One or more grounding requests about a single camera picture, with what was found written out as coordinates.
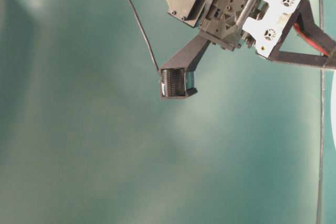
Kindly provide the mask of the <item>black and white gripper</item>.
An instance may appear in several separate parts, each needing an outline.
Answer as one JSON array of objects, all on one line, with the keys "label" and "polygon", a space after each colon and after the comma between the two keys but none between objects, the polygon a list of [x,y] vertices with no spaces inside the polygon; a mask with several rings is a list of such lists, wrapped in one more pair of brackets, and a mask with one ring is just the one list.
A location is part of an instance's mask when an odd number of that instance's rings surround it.
[{"label": "black and white gripper", "polygon": [[[311,52],[282,49],[293,29]],[[270,61],[335,70],[335,39],[316,24],[308,0],[208,0],[199,30],[229,50],[244,40]]]}]

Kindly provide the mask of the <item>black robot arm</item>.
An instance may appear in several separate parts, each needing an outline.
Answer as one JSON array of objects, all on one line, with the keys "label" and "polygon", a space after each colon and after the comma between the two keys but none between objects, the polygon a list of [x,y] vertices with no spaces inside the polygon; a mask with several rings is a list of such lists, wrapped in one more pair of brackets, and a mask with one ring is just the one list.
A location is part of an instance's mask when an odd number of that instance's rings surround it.
[{"label": "black robot arm", "polygon": [[[166,0],[169,14],[198,35],[175,54],[160,71],[195,71],[211,43],[234,50],[245,41],[259,56],[276,62],[335,68],[335,41],[313,19],[308,0]],[[281,51],[289,31],[297,33],[318,55]]]}]

